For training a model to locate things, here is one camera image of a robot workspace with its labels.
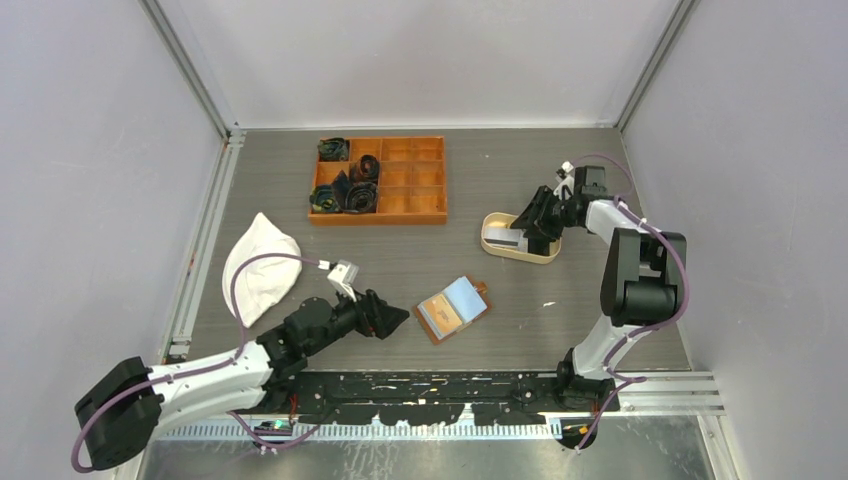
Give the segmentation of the white credit card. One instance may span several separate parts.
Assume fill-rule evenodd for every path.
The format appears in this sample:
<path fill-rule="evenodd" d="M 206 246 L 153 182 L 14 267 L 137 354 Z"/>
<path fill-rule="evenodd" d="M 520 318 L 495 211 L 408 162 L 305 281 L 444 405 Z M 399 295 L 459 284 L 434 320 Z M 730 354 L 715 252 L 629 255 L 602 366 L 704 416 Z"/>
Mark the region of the white credit card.
<path fill-rule="evenodd" d="M 528 241 L 520 229 L 507 225 L 492 224 L 483 228 L 482 240 L 489 246 L 526 253 Z"/>

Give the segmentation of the beige oval tray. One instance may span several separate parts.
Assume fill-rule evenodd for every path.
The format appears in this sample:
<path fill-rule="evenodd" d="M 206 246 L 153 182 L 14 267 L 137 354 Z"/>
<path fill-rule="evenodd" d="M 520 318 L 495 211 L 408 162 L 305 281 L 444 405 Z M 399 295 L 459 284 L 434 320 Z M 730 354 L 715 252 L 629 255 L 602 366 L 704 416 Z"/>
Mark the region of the beige oval tray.
<path fill-rule="evenodd" d="M 517 215 L 503 212 L 488 214 L 483 219 L 480 231 L 482 249 L 502 258 L 538 265 L 551 263 L 561 251 L 562 240 L 549 243 L 546 254 L 533 253 L 530 251 L 530 240 L 524 236 L 523 231 L 510 228 L 517 218 Z"/>

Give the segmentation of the brown leather card holder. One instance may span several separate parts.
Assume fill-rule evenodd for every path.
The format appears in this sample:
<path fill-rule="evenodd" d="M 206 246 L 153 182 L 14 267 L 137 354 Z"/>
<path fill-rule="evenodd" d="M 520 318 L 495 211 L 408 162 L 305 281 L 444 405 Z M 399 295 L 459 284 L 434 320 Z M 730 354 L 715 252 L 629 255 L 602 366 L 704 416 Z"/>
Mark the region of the brown leather card holder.
<path fill-rule="evenodd" d="M 433 345 L 440 345 L 492 310 L 488 286 L 466 275 L 419 302 L 413 314 Z"/>

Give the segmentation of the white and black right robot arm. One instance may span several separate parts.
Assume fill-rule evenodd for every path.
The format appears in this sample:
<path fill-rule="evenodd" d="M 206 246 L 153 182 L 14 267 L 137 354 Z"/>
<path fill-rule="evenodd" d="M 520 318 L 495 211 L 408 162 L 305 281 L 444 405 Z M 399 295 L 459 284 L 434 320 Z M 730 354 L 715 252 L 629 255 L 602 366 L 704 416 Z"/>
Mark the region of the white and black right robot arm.
<path fill-rule="evenodd" d="M 664 233 L 610 195 L 600 166 L 564 163 L 555 188 L 541 186 L 510 224 L 532 255 L 549 253 L 567 228 L 580 227 L 608 247 L 600 287 L 601 315 L 587 337 L 558 364 L 553 397 L 567 410 L 606 401 L 618 363 L 649 333 L 676 321 L 687 304 L 686 239 Z"/>

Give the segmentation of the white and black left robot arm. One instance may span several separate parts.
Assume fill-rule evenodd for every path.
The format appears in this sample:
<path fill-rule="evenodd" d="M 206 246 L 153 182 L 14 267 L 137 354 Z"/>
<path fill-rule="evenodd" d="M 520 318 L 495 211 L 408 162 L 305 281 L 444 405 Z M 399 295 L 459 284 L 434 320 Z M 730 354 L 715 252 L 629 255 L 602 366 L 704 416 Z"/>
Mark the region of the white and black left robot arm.
<path fill-rule="evenodd" d="M 277 413 L 292 397 L 288 383 L 310 357 L 346 335 L 385 339 L 410 316 L 373 290 L 331 304 L 311 297 L 281 324 L 217 355 L 147 366 L 140 357 L 116 364 L 76 403 L 80 425 L 71 462 L 79 473 L 115 468 L 171 430 L 221 413 Z"/>

